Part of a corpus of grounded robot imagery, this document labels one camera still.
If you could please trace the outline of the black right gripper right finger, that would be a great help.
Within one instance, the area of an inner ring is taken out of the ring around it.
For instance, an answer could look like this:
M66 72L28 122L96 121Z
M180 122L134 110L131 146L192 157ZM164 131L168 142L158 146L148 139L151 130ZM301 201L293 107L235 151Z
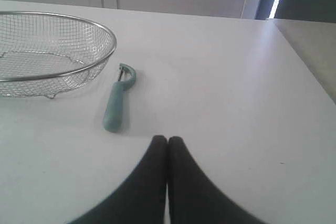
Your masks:
M168 153L171 223L263 223L214 185L181 137L169 138Z

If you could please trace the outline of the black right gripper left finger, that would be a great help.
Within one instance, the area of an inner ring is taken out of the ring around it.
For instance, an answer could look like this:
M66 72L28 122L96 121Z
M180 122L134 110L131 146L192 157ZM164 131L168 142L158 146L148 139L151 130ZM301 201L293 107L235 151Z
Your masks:
M163 223L167 139L155 135L132 173L106 199L71 223Z

